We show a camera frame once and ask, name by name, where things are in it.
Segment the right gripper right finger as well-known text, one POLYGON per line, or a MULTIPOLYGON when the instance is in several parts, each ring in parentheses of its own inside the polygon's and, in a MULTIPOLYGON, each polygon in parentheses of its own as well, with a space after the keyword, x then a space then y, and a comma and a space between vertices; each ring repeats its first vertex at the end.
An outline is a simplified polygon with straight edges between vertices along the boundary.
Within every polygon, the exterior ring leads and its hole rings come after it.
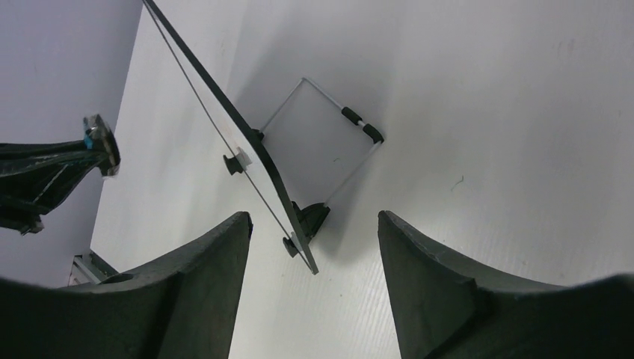
POLYGON ((402 358, 631 358, 633 276, 572 286, 519 277, 391 211, 378 241, 402 358))

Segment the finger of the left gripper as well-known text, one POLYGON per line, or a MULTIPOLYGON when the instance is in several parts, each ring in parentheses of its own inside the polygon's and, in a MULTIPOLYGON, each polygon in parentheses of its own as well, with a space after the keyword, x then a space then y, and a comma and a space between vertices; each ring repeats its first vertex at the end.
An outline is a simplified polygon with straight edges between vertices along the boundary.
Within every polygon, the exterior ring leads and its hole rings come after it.
POLYGON ((104 150, 84 141, 1 144, 1 227, 39 233, 42 217, 58 208, 94 168, 107 164, 104 150))

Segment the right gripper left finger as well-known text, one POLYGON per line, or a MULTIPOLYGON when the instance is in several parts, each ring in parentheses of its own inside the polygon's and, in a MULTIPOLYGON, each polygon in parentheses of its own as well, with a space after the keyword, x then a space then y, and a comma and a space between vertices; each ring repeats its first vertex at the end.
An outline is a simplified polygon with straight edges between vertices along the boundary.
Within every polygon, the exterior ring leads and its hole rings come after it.
POLYGON ((1 281, 3 358, 227 358, 253 223, 197 239, 98 284, 1 281))

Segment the small black-framed whiteboard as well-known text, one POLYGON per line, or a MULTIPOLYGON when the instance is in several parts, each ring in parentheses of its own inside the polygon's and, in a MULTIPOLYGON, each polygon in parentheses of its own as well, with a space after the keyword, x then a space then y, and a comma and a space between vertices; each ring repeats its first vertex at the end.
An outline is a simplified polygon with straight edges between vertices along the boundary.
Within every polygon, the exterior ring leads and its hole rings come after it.
POLYGON ((155 1, 145 1, 150 18, 169 48, 197 102, 229 150, 224 157, 231 174, 246 177, 283 231, 289 252, 295 247, 312 274, 319 269, 280 172, 247 121, 182 39, 155 1))

